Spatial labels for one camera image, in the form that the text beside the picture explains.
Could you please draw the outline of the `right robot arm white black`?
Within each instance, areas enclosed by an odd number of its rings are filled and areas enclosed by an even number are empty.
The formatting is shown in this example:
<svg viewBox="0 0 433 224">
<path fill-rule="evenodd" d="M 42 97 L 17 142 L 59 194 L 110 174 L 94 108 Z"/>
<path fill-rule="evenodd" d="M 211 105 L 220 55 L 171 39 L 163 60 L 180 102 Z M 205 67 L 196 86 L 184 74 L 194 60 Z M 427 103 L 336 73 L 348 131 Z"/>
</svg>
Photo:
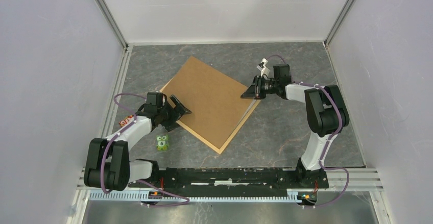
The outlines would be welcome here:
<svg viewBox="0 0 433 224">
<path fill-rule="evenodd" d="M 301 187 L 308 187 L 324 172 L 324 159 L 329 147 L 350 121 L 340 89 L 338 85 L 295 82 L 287 64 L 275 65 L 272 78 L 268 77 L 265 63 L 261 62 L 258 69 L 261 73 L 254 77 L 241 98 L 264 99 L 267 94 L 275 94 L 305 104 L 311 134 L 295 168 L 295 181 Z"/>
</svg>

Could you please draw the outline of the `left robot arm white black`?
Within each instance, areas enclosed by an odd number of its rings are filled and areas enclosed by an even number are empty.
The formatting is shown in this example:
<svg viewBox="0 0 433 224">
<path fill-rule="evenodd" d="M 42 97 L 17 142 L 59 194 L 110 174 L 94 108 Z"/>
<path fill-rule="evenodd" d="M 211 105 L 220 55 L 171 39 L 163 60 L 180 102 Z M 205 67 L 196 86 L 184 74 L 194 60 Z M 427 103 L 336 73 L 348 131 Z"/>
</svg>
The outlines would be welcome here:
<svg viewBox="0 0 433 224">
<path fill-rule="evenodd" d="M 132 118 L 113 134 L 91 140 L 84 170 L 84 184 L 99 188 L 104 193 L 123 191 L 129 183 L 142 180 L 148 187 L 160 182 L 156 161 L 130 160 L 130 150 L 144 136 L 158 126 L 166 131 L 179 127 L 182 116 L 191 114 L 174 95 L 149 92 L 145 102 L 130 111 Z"/>
</svg>

